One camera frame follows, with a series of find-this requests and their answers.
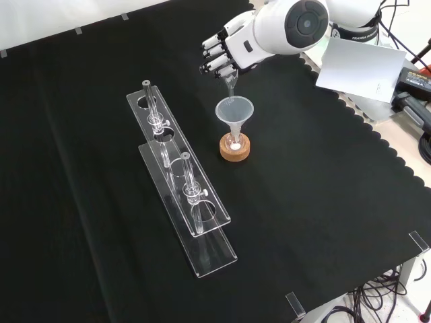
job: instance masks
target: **glass test tube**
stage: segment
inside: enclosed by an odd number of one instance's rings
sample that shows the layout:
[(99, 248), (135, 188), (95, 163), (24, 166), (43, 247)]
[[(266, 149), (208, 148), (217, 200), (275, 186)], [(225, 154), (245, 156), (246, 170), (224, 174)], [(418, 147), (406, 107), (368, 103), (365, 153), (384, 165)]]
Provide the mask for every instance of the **glass test tube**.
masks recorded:
[(153, 126), (155, 134), (163, 133), (163, 116), (157, 112), (156, 101), (154, 100), (153, 90), (151, 89), (151, 82), (145, 80), (142, 82), (143, 91), (147, 98), (148, 108), (150, 108), (149, 122)]

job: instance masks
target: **white paper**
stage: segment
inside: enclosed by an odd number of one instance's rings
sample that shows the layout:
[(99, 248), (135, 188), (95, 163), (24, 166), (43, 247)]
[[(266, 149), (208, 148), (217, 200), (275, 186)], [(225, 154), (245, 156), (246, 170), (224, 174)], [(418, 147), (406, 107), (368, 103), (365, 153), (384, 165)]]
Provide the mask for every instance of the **white paper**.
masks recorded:
[(389, 103), (405, 52), (331, 38), (316, 85)]

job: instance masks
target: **wooden stand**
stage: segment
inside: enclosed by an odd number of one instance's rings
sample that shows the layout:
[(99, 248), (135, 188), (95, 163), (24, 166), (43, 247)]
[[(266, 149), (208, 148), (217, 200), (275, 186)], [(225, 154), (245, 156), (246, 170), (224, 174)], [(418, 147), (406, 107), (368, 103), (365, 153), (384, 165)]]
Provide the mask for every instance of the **wooden stand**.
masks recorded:
[(220, 139), (220, 154), (222, 154), (222, 157), (229, 162), (241, 162), (250, 154), (250, 139), (241, 133), (242, 137), (244, 138), (244, 147), (239, 150), (231, 150), (226, 147), (226, 138), (229, 134), (230, 133), (226, 133)]

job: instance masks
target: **clear acrylic stand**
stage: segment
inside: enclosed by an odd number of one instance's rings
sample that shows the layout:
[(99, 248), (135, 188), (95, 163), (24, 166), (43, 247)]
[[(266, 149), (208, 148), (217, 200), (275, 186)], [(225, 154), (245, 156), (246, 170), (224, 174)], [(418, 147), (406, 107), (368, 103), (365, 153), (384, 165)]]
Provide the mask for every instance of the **clear acrylic stand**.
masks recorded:
[(147, 139), (139, 150), (195, 274), (203, 277), (237, 260), (221, 229), (230, 217), (158, 88), (142, 84), (127, 96)]

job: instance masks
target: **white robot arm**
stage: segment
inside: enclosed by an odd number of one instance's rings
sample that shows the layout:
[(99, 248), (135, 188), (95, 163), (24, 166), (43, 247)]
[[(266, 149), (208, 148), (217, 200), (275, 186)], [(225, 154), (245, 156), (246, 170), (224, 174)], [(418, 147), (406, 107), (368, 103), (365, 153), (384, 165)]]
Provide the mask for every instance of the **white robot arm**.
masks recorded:
[(203, 42), (207, 61), (201, 73), (227, 76), (255, 67), (276, 54), (293, 55), (312, 48), (325, 34), (329, 20), (350, 28), (365, 26), (380, 0), (267, 0), (244, 12)]

